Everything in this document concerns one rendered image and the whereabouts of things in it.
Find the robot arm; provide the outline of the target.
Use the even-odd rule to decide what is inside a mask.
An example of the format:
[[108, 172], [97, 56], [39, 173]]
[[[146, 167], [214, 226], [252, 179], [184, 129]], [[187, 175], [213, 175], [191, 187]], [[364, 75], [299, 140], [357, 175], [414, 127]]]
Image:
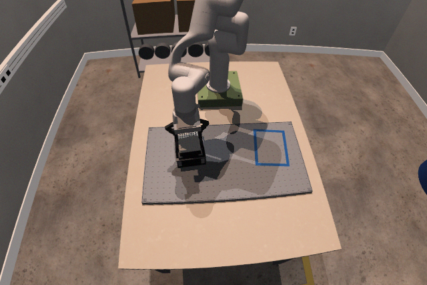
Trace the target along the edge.
[[[171, 90], [178, 122], [173, 125], [175, 135], [201, 131], [200, 121], [195, 121], [194, 114], [200, 108], [200, 104], [195, 103], [195, 95], [205, 85], [215, 93], [230, 88], [229, 53], [242, 55], [248, 40], [249, 17], [239, 12], [242, 2], [195, 0], [189, 31], [174, 47], [169, 61], [168, 77], [173, 81]], [[207, 40], [209, 70], [181, 62], [187, 47]]]

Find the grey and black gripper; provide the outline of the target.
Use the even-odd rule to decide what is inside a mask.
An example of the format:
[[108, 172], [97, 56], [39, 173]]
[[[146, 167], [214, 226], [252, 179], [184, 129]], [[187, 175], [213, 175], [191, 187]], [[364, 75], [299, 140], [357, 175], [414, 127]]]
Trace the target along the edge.
[[[204, 120], [204, 119], [200, 119], [198, 114], [199, 114], [199, 110], [197, 108], [194, 115], [195, 115], [195, 121], [200, 121], [200, 123], [202, 123], [201, 131], [198, 132], [198, 137], [200, 139], [200, 136], [202, 135], [203, 130], [209, 125], [209, 121]], [[169, 133], [173, 134], [174, 138], [178, 141], [178, 135], [177, 134], [175, 135], [175, 132], [174, 132], [174, 126], [173, 126], [174, 124], [177, 124], [177, 115], [175, 114], [175, 109], [173, 109], [173, 122], [166, 125], [165, 130], [167, 130]], [[172, 127], [173, 127], [173, 129], [172, 129]]]

